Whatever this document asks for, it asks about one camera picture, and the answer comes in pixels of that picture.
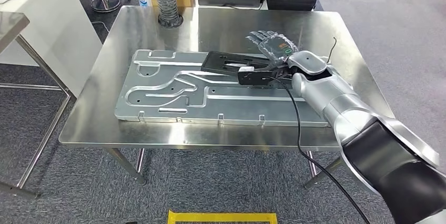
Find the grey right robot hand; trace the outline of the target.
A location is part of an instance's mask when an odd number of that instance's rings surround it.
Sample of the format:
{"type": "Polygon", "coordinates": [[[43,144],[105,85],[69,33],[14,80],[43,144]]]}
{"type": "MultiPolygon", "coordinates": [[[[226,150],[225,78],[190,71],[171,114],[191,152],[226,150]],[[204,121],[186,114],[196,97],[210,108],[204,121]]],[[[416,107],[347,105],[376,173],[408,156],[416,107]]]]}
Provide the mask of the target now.
{"type": "Polygon", "coordinates": [[[246,39],[254,43],[260,52],[269,59],[271,66],[281,66],[294,53],[298,47],[285,35],[273,31],[252,31],[246,39]]]}

